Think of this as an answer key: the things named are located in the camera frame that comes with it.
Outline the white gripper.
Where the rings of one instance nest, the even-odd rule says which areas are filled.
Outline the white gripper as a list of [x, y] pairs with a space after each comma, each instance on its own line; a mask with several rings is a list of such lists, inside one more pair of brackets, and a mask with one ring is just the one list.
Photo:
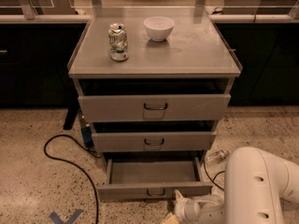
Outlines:
[[161, 224], [224, 224], [224, 200], [216, 195], [183, 197], [175, 190], [175, 205]]

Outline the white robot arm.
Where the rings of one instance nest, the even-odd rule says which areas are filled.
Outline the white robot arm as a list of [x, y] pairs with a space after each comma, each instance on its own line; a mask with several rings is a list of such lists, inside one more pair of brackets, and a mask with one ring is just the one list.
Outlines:
[[225, 165], [224, 197], [184, 197], [160, 224], [284, 224], [281, 200], [299, 203], [299, 165], [255, 147], [236, 149]]

